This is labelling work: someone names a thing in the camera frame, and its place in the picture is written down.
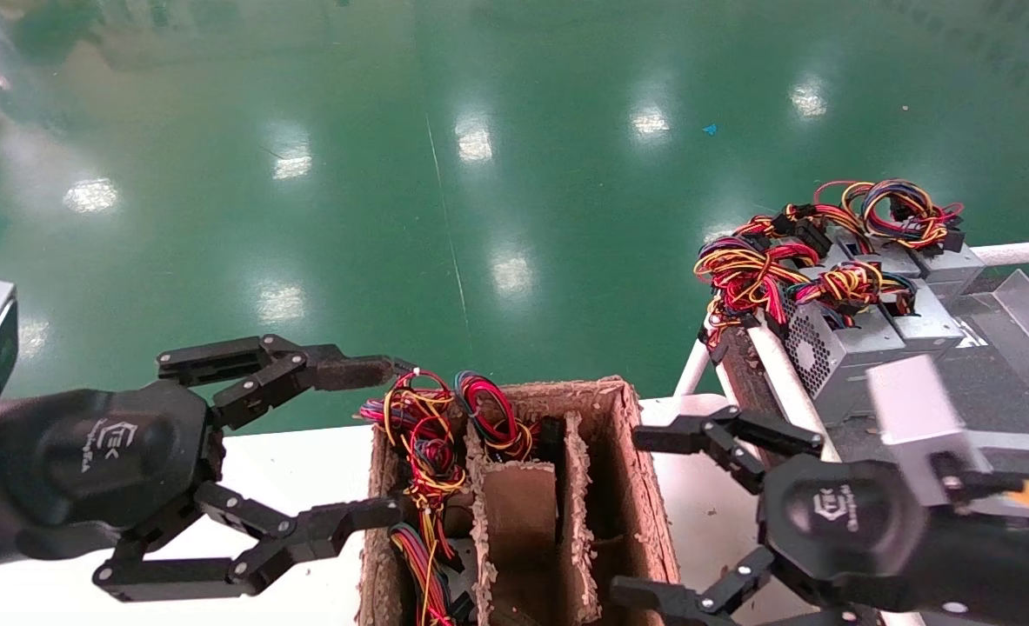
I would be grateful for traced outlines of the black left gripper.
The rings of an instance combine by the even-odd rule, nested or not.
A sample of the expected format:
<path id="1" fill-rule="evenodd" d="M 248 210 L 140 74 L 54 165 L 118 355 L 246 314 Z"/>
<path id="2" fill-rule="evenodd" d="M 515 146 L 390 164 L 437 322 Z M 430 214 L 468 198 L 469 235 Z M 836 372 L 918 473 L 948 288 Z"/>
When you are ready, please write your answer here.
<path id="1" fill-rule="evenodd" d="M 137 524 L 92 576 L 119 602 L 256 596 L 291 568 L 338 557 L 355 532 L 402 522 L 405 509 L 379 496 L 287 516 L 204 483 L 217 480 L 223 464 L 211 424 L 238 430 L 308 390 L 375 388 L 414 369 L 387 354 L 347 356 L 336 344 L 281 336 L 165 351 L 161 380 L 140 389 L 71 390 L 1 405 L 0 491 L 34 527 Z M 187 389 L 218 382 L 229 385 L 210 408 Z M 252 546 L 236 557 L 147 559 L 201 516 Z"/>

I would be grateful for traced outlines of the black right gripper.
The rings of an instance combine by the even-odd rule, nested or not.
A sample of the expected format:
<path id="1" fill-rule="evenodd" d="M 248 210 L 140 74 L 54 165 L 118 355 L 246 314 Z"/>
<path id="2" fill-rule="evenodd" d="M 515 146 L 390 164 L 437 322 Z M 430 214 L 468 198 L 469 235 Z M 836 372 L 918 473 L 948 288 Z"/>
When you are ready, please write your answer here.
<path id="1" fill-rule="evenodd" d="M 767 472 L 748 443 L 790 458 Z M 777 578 L 815 613 L 780 625 L 873 625 L 880 601 L 900 601 L 909 558 L 924 534 L 927 508 L 899 468 L 884 461 L 826 463 L 824 439 L 799 425 L 766 423 L 736 407 L 685 412 L 666 425 L 637 425 L 634 448 L 652 453 L 704 453 L 752 495 L 759 495 L 764 546 L 702 593 L 637 577 L 614 577 L 610 598 L 649 608 L 666 625 L 733 625 L 733 615 Z"/>

